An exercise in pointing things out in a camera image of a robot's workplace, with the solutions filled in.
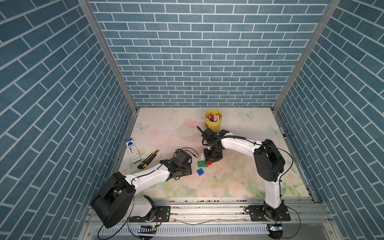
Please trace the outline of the green lego plate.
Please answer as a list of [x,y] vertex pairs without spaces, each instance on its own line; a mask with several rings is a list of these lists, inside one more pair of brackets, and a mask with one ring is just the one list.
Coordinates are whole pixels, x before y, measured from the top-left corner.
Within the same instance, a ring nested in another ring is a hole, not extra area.
[[206,168],[208,167],[205,161],[198,161],[198,168]]

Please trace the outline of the blue lego brick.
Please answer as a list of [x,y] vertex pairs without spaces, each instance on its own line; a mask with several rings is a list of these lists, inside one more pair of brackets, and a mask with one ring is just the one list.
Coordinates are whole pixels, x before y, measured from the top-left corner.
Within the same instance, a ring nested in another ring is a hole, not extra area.
[[204,174],[204,170],[202,168],[197,170],[197,173],[199,176],[202,176]]

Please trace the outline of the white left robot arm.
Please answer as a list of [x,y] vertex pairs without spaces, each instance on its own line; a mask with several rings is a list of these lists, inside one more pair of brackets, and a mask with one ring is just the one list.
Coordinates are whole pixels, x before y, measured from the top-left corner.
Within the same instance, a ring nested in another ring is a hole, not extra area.
[[124,176],[116,172],[110,176],[90,201],[104,226],[108,229],[124,218],[138,217],[140,221],[155,219],[158,205],[145,195],[135,201],[137,194],[149,187],[192,174],[192,156],[184,150],[177,150],[169,160],[161,160],[145,171]]

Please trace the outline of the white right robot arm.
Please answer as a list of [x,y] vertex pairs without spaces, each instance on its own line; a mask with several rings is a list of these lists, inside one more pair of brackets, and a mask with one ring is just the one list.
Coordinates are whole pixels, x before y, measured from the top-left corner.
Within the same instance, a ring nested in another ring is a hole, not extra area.
[[223,158],[223,150],[230,149],[241,154],[253,157],[257,173],[264,180],[265,200],[264,213],[268,220],[276,221],[285,212],[284,201],[281,196],[280,180],[284,172],[285,159],[275,146],[274,142],[253,141],[246,137],[235,136],[229,131],[221,130],[218,133],[210,128],[202,133],[202,144],[206,163],[215,163]]

